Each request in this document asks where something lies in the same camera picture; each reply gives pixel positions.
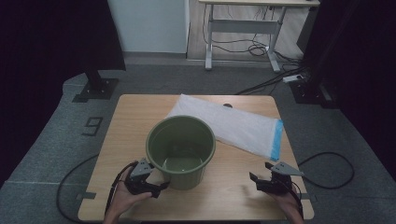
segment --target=desk leg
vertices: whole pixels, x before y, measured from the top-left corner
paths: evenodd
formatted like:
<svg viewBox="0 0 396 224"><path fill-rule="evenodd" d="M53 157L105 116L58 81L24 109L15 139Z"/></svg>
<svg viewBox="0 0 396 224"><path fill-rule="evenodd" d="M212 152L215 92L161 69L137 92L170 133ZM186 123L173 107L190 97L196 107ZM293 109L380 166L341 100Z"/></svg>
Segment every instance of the desk leg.
<svg viewBox="0 0 396 224"><path fill-rule="evenodd" d="M277 64L277 61L276 61L274 49L275 49L277 37L279 36L279 33L280 33L280 28L282 27L282 24L283 24L283 19L285 18L285 14L286 14L286 7L282 7L282 12L280 14L279 19L277 20L276 31L274 33L273 38L271 39L270 46L265 48L267 50L267 55L271 62L271 65L274 69L274 72L276 72L276 73L280 72L280 69L279 69L279 65Z"/></svg>
<svg viewBox="0 0 396 224"><path fill-rule="evenodd" d="M206 58L205 69L212 69L212 22L213 22L213 6L210 5L209 20L207 23L207 44L206 44Z"/></svg>

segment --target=black curtain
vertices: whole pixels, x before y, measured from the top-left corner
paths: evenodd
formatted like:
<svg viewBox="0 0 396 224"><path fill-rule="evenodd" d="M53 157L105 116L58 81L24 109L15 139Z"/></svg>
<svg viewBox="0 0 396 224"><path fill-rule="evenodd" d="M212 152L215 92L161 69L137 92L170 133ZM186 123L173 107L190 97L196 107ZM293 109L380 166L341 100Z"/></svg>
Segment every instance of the black curtain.
<svg viewBox="0 0 396 224"><path fill-rule="evenodd" d="M41 133L70 77L125 70L107 0L0 3L1 184Z"/></svg>
<svg viewBox="0 0 396 224"><path fill-rule="evenodd" d="M323 0L304 58L396 179L394 1Z"/></svg>

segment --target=human hand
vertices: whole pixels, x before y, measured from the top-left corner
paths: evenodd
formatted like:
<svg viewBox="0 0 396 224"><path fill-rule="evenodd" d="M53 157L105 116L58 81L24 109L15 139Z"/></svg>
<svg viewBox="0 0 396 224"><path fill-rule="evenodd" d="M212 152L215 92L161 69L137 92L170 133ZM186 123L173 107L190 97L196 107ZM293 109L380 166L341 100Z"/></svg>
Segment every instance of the human hand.
<svg viewBox="0 0 396 224"><path fill-rule="evenodd" d="M145 192L137 195L133 195L126 188L124 181L125 177L132 167L125 170L122 177L117 185L116 192L114 193L111 205L105 214L104 224L117 223L120 215L126 212L132 205L139 201L146 200L152 196L151 192Z"/></svg>
<svg viewBox="0 0 396 224"><path fill-rule="evenodd" d="M286 194L277 195L273 193L266 193L270 195L276 201L279 208L283 211L288 221L292 224L304 223L303 218L299 212L299 204L297 204L294 197L287 192Z"/></svg>

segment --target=green bucket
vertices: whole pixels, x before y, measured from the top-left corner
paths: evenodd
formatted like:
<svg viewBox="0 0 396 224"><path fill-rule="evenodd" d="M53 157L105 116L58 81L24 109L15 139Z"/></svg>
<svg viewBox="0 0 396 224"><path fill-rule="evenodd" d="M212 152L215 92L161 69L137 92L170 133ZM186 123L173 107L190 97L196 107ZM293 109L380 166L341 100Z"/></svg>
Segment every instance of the green bucket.
<svg viewBox="0 0 396 224"><path fill-rule="evenodd" d="M215 149L216 138L209 126L190 116L164 119L150 131L146 142L148 159L172 189L196 187Z"/></svg>

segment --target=white wall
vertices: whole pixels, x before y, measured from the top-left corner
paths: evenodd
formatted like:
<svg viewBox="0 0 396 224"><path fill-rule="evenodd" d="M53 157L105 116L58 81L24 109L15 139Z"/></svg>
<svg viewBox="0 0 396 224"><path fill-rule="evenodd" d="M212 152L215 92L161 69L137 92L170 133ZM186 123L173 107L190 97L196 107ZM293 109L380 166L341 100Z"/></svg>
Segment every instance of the white wall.
<svg viewBox="0 0 396 224"><path fill-rule="evenodd" d="M108 0L122 51L186 53L189 0Z"/></svg>

